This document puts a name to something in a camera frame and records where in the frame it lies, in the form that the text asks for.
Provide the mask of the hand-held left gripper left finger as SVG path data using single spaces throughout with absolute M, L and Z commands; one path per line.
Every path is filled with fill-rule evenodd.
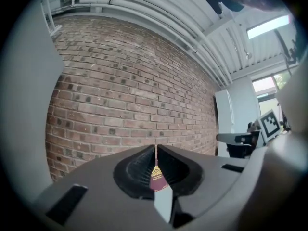
M 154 206 L 154 146 L 100 157 L 46 188 L 34 209 L 53 231 L 170 231 Z

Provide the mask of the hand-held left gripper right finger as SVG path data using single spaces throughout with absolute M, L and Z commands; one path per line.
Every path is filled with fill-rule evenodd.
M 170 224 L 181 227 L 213 207 L 236 182 L 248 160 L 157 147 L 158 166 L 171 187 Z

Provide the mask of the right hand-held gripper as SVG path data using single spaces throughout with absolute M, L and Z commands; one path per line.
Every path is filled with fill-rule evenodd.
M 280 122 L 271 109 L 251 123 L 248 133 L 219 133 L 216 139 L 227 144 L 227 151 L 231 158 L 249 158 L 254 150 L 266 147 L 272 139 L 280 135 L 281 130 Z

